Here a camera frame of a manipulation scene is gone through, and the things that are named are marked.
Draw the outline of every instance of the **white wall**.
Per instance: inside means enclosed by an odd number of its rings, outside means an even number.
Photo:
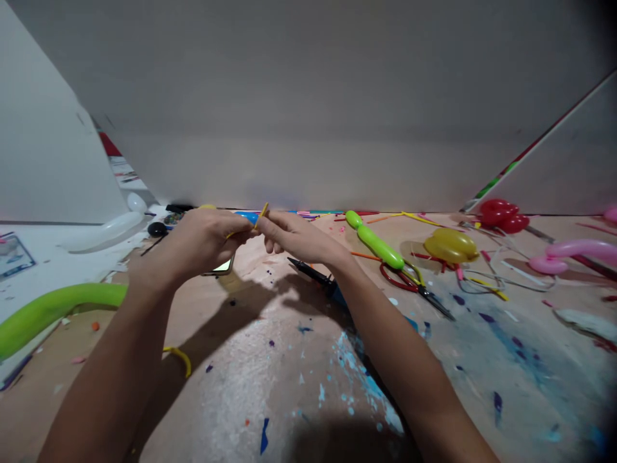
[[[88,113],[0,0],[0,221],[103,223],[127,210]]]
[[[10,0],[162,203],[457,210],[615,65],[577,0]]]
[[[617,73],[534,146],[482,201],[493,198],[518,205],[522,213],[593,215],[617,206]]]

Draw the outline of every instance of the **green balloon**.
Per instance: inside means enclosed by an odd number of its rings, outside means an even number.
[[[126,294],[126,285],[84,283],[56,289],[34,299],[0,324],[0,361],[15,354],[76,305],[92,303],[117,307]]]
[[[345,212],[345,219],[347,219],[347,223],[354,229],[357,230],[360,225],[362,225],[362,217],[358,215],[355,211],[347,211]]]
[[[403,257],[394,249],[390,248],[373,230],[366,225],[358,227],[358,236],[371,251],[395,270],[401,270],[405,266]]]

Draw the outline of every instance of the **gray wall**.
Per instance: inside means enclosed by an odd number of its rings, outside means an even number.
[[[584,1],[10,4],[162,202],[457,210],[615,65]]]

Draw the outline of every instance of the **paint-splattered table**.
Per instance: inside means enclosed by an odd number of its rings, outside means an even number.
[[[456,214],[432,218],[451,225],[461,219]],[[538,217],[532,225],[558,240],[589,237],[617,244],[615,237],[576,226],[577,221],[596,223],[594,218]],[[367,253],[356,233],[334,222],[334,216],[313,223],[350,250]],[[408,217],[371,227],[407,256],[421,251],[434,231]],[[480,249],[497,248],[479,232],[469,233]],[[546,246],[525,231],[516,241],[528,255]],[[231,275],[194,278],[178,291],[166,344],[191,357],[194,373],[185,381],[177,358],[164,357],[133,458],[387,461],[415,455],[370,360],[358,356],[361,342],[350,319],[299,276],[286,257],[266,254],[263,240],[253,239],[238,252]],[[533,273],[521,256],[507,252],[504,258]],[[456,322],[450,322],[418,295],[387,283],[378,262],[358,259],[398,309],[420,326],[465,409],[500,458],[580,461],[602,448],[615,354],[565,326],[542,300],[615,322],[615,303],[602,301],[616,293],[615,284],[570,262],[570,271],[550,293],[508,286],[510,301],[504,302],[494,295],[464,293],[453,272],[441,274],[437,263],[418,261],[430,289],[455,315]],[[482,260],[471,267],[488,271]],[[525,282],[505,266],[499,272]],[[0,448],[7,460],[39,452],[80,369],[70,359],[88,355],[112,316],[112,311],[95,310],[70,317],[71,323],[48,338],[21,380],[1,396]],[[100,331],[91,330],[93,321],[100,323]]]

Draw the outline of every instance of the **yellow balloon piece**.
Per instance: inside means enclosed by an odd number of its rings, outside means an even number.
[[[473,262],[479,256],[476,243],[464,233],[452,228],[438,228],[428,237],[424,247],[433,257],[451,264]]]

